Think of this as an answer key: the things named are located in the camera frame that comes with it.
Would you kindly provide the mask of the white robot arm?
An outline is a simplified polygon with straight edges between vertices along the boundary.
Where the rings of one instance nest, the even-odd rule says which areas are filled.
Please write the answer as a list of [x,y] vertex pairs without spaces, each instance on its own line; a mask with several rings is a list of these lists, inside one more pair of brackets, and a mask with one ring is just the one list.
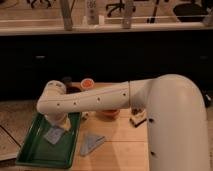
[[185,76],[166,74],[68,94],[46,84],[37,111],[50,122],[70,112],[144,108],[150,171],[211,171],[207,112],[201,91]]

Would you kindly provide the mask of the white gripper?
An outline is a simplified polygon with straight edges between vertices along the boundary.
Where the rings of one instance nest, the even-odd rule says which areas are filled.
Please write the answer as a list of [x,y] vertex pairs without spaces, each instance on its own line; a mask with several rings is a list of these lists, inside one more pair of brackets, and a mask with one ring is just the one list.
[[45,119],[53,126],[59,126],[65,131],[71,129],[71,122],[67,120],[66,114],[45,114]]

